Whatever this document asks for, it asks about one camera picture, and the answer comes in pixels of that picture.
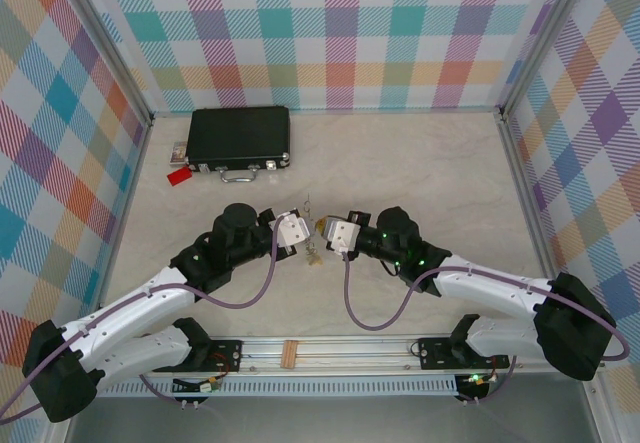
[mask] briefcase handle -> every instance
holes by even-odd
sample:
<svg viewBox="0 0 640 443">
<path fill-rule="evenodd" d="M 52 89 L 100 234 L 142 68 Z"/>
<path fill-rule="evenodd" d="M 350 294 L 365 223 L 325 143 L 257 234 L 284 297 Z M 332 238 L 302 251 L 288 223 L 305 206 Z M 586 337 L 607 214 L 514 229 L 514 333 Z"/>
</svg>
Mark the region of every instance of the briefcase handle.
<svg viewBox="0 0 640 443">
<path fill-rule="evenodd" d="M 226 166 L 219 166 L 216 168 L 216 171 L 220 173 L 220 179 L 225 183 L 251 183 L 258 176 L 258 170 L 260 167 L 258 165 L 249 165 L 248 169 L 251 171 L 251 176 L 240 176 L 237 178 L 227 178 L 225 176 L 226 172 L 229 171 Z"/>
</svg>

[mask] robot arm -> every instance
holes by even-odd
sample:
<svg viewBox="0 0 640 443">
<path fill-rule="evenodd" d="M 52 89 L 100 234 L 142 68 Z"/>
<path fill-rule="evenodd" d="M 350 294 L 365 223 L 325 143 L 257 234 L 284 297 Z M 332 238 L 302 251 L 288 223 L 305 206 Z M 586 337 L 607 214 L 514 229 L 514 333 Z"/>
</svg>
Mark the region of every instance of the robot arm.
<svg viewBox="0 0 640 443">
<path fill-rule="evenodd" d="M 310 236 L 297 210 L 279 215 L 278 220 L 276 261 L 295 255 L 295 245 Z M 236 267 L 268 254 L 276 221 L 271 210 L 257 215 L 248 205 L 230 205 L 216 218 L 212 231 L 200 235 L 141 287 L 62 328 L 51 320 L 36 327 L 23 365 L 25 377 L 57 348 L 71 342 L 31 382 L 49 419 L 70 418 L 98 391 L 131 376 L 177 365 L 195 371 L 208 356 L 210 340 L 193 319 L 178 320 L 154 335 L 133 337 L 198 301 L 188 288 L 211 293 L 231 280 Z M 167 284 L 172 287 L 160 288 Z"/>
<path fill-rule="evenodd" d="M 526 278 L 473 264 L 422 240 L 418 225 L 400 207 L 380 213 L 376 227 L 369 226 L 370 218 L 357 211 L 346 219 L 329 216 L 319 221 L 318 230 L 328 250 L 350 261 L 364 253 L 390 263 L 408 286 L 431 270 L 415 287 L 418 292 L 472 300 L 516 319 L 465 316 L 451 341 L 460 359 L 470 351 L 483 357 L 539 356 L 572 378 L 593 378 L 611 333 L 575 308 L 536 293 L 543 290 L 571 300 L 615 327 L 611 315 L 578 278 L 565 273 L 555 280 Z M 523 288 L 506 281 L 517 281 Z"/>
</svg>

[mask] beige floor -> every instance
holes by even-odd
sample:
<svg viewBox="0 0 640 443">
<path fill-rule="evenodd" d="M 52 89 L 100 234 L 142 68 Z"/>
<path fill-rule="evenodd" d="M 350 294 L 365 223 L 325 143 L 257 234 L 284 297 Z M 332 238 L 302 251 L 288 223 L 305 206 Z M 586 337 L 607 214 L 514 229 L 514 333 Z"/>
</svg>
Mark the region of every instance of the beige floor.
<svg viewBox="0 0 640 443">
<path fill-rule="evenodd" d="M 478 264 L 540 276 L 493 115 L 361 114 L 292 117 L 292 163 L 260 172 L 251 184 L 224 184 L 217 174 L 196 174 L 171 187 L 168 158 L 186 140 L 188 118 L 159 119 L 135 190 L 131 212 L 108 288 L 107 302 L 146 282 L 169 259 L 211 228 L 226 205 L 246 202 L 261 211 L 302 208 L 310 195 L 313 218 L 374 215 L 400 205 L 420 225 L 422 237 Z M 199 302 L 177 316 L 194 316 L 211 335 L 295 336 L 365 333 L 349 320 L 342 300 L 343 263 L 316 246 L 322 266 L 304 254 L 276 267 L 262 301 L 240 311 Z M 267 258 L 235 271 L 216 297 L 245 301 L 262 285 Z M 386 320 L 406 287 L 361 256 L 352 266 L 352 301 L 367 323 Z M 416 294 L 387 333 L 451 331 L 476 304 Z"/>
</svg>

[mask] black briefcase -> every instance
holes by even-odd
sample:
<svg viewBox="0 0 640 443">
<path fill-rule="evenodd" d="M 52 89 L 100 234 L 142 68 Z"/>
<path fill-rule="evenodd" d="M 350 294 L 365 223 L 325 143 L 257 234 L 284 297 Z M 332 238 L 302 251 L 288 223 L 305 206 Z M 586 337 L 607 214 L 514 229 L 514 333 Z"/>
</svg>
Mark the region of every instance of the black briefcase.
<svg viewBox="0 0 640 443">
<path fill-rule="evenodd" d="M 192 171 L 220 173 L 222 181 L 253 181 L 258 170 L 289 166 L 289 109 L 284 106 L 196 110 L 191 116 L 186 161 Z M 229 178 L 227 171 L 250 170 Z"/>
</svg>

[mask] wooden block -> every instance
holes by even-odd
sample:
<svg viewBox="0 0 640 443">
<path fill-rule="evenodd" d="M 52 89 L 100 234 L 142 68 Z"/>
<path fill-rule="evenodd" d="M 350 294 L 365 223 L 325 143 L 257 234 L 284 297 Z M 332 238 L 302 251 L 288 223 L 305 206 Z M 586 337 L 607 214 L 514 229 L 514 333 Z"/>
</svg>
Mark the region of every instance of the wooden block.
<svg viewBox="0 0 640 443">
<path fill-rule="evenodd" d="M 282 359 L 280 360 L 280 368 L 293 370 L 296 367 L 297 351 L 298 342 L 296 340 L 286 340 L 282 347 Z"/>
</svg>

